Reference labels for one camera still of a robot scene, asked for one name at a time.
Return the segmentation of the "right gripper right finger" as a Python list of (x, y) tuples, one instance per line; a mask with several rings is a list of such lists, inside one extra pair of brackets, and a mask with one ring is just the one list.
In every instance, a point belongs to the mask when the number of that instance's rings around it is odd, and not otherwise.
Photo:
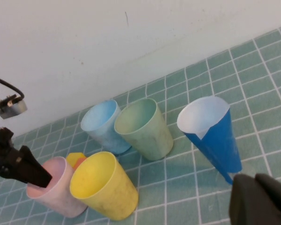
[(262, 186), (276, 207), (281, 211), (281, 183), (263, 173), (257, 173), (255, 180)]

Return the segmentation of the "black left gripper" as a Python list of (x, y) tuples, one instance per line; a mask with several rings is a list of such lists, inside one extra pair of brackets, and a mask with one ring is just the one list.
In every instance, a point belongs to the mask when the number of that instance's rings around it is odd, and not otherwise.
[(6, 127), (0, 128), (0, 177), (5, 179), (18, 180), (23, 183), (30, 183), (37, 187), (46, 188), (52, 176), (47, 172), (41, 164), (35, 159), (29, 147), (23, 145), (19, 153), (21, 160), (18, 163), (18, 173), (11, 158), (16, 149), (11, 141), (14, 133)]

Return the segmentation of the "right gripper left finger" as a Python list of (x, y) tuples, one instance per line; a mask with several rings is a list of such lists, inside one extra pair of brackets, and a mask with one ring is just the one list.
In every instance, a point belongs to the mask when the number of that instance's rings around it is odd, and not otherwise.
[(255, 177), (245, 174), (234, 177), (229, 218), (232, 225), (281, 225), (281, 211)]

